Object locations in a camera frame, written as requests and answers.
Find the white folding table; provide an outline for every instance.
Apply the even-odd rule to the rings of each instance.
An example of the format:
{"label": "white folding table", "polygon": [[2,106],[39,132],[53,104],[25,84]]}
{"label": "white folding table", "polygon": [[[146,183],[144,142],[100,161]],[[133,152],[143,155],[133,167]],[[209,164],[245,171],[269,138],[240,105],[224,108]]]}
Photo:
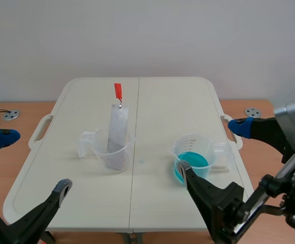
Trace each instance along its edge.
{"label": "white folding table", "polygon": [[[135,156],[121,173],[110,173],[93,155],[78,158],[76,141],[83,131],[108,127],[111,104],[118,103],[114,83],[122,84],[129,106],[128,130],[135,135]],[[201,231],[206,225],[188,192],[171,174],[169,148],[180,135],[198,133],[228,142],[235,154],[231,173],[207,177],[224,188],[235,181],[253,188],[239,155],[242,140],[229,141],[213,85],[197,77],[79,78],[63,89],[52,112],[42,118],[31,148],[3,206],[13,223],[43,202],[63,178],[73,187],[49,231]],[[49,128],[42,139],[45,125]]]}

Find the table leg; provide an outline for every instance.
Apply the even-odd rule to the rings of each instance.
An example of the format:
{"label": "table leg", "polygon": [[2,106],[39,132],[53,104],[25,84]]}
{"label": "table leg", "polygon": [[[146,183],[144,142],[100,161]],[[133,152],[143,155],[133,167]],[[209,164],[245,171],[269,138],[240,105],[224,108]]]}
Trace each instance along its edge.
{"label": "table leg", "polygon": [[56,244],[55,238],[49,231],[45,231],[44,233],[42,233],[40,240],[42,240],[46,244]]}
{"label": "table leg", "polygon": [[132,244],[132,239],[128,233],[119,233],[119,234],[122,235],[123,241],[125,242],[125,244]]}
{"label": "table leg", "polygon": [[136,234],[136,244],[143,244],[143,233],[135,233]]}

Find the metal screw plate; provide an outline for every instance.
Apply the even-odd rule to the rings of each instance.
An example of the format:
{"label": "metal screw plate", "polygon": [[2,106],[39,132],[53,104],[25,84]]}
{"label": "metal screw plate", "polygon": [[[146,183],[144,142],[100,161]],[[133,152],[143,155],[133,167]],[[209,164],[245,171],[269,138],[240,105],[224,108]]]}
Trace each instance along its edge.
{"label": "metal screw plate", "polygon": [[11,110],[10,113],[5,113],[3,115],[3,119],[9,121],[17,118],[18,116],[20,116],[20,110]]}
{"label": "metal screw plate", "polygon": [[261,112],[259,109],[256,108],[246,108],[244,110],[244,113],[248,116],[248,117],[253,117],[253,118],[260,118],[261,117]]}

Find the table handle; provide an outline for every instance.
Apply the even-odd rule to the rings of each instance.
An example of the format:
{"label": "table handle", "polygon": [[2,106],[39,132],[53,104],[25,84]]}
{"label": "table handle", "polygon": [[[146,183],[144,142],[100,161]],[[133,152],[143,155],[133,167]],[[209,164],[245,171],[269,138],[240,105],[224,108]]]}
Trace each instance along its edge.
{"label": "table handle", "polygon": [[[221,116],[221,118],[226,123],[228,123],[228,122],[230,122],[232,120],[232,117],[227,115],[227,114],[224,114],[224,116]],[[234,142],[235,142],[235,144],[237,146],[237,149],[240,150],[243,147],[243,141],[242,141],[241,136],[238,136],[238,135],[234,134],[232,131],[231,131],[231,134],[233,136],[233,139],[234,139]]]}
{"label": "table handle", "polygon": [[44,130],[46,129],[48,123],[50,123],[50,122],[52,121],[53,118],[54,118],[53,115],[51,115],[51,114],[47,114],[46,116],[44,116],[44,117],[40,120],[38,126],[36,127],[34,133],[32,134],[32,136],[31,136],[31,138],[30,138],[30,140],[29,140],[28,145],[29,145],[29,148],[30,148],[30,149],[33,148],[33,146],[34,146],[34,144],[35,144],[36,141],[39,141],[39,138],[40,138],[40,137],[43,138],[42,134],[43,134]]}

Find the measuring cup handle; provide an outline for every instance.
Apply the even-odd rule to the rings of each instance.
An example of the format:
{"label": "measuring cup handle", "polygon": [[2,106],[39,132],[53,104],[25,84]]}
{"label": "measuring cup handle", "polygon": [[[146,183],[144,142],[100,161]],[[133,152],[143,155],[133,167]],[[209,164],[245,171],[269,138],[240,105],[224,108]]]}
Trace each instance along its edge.
{"label": "measuring cup handle", "polygon": [[[230,172],[235,163],[235,155],[231,151],[231,146],[214,145],[215,148],[215,163],[212,165],[212,170],[221,172]],[[225,163],[220,163],[218,160],[223,158]]]}
{"label": "measuring cup handle", "polygon": [[86,144],[92,144],[95,139],[95,132],[85,131],[81,133],[80,139],[77,141],[78,157],[83,158],[86,155]]}

